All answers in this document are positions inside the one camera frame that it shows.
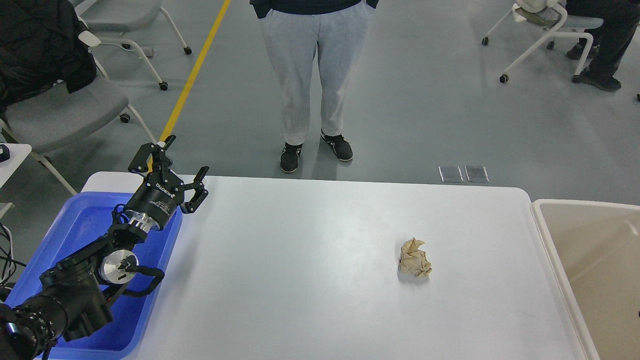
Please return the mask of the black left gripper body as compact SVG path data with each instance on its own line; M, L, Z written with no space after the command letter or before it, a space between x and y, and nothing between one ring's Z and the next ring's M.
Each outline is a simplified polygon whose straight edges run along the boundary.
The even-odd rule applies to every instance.
M185 200L185 192L176 190L185 182L176 173L169 171L163 178L162 171L149 173L138 187L124 210L128 218L147 218L147 223L163 230L173 217L178 205Z

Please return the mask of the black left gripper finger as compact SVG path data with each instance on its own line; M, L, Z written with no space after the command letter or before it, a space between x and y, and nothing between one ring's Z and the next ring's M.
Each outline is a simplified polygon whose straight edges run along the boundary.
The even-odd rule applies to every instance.
M170 134L164 141L142 144L130 162L128 171L134 174L160 172L162 177L168 177L173 161L167 157L166 150L169 149L175 139L176 135Z
M180 191L182 192L194 190L192 198L180 204L180 209L183 214L194 214L208 196L209 192L205 188L203 181L209 170L209 166L202 166L194 176L193 182L180 185Z

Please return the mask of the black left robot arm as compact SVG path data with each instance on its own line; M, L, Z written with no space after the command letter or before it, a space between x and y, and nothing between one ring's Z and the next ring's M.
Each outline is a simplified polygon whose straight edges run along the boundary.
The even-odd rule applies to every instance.
M143 182L127 203L115 205L104 235L44 271L40 292L18 306L1 305L1 349L11 360L47 359L59 338L89 337L112 322L119 296L145 297L162 282L164 271L139 264L135 246L164 230L176 209L196 212L209 194L207 166L190 183L171 170L166 152L175 139L140 146L128 170Z

